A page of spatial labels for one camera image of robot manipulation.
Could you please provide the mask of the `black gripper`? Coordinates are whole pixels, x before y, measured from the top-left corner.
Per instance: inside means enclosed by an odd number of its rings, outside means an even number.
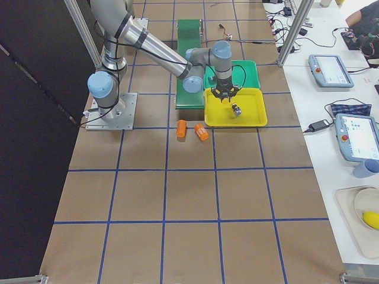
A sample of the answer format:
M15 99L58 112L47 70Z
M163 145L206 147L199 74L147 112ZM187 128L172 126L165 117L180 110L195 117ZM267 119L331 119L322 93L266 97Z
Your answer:
M216 97L220 98L220 102L223 104L225 98L227 98L227 103L232 103L232 97L234 97L239 91L239 87L234 85L232 82L232 77L226 79L216 79L216 86L211 88L211 93Z

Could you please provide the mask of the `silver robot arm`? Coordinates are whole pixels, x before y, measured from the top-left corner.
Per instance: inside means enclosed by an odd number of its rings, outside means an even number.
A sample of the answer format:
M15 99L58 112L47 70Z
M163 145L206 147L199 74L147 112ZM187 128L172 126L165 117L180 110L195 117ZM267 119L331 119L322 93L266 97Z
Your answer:
M232 82L232 51L227 41L217 41L210 48L193 48L181 56L142 27L135 19L132 1L90 1L94 18L104 29L102 67L88 79L88 88L98 105L100 119L114 123L126 110L120 98L120 82L127 62L120 46L125 44L149 56L177 79L186 92L203 89L208 66L214 66L216 85L212 94L219 100L231 99L239 91Z

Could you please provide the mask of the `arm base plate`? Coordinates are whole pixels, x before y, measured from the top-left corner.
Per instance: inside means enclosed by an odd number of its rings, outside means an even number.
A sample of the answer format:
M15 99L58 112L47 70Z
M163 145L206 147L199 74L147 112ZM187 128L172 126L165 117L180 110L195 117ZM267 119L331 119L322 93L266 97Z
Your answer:
M145 29L148 29L149 19L148 18L135 18L136 22Z
M95 99L92 100L88 122L85 124L87 131L119 131L132 130L137 104L138 93L121 93L118 104L105 117L100 118L102 112L98 112Z

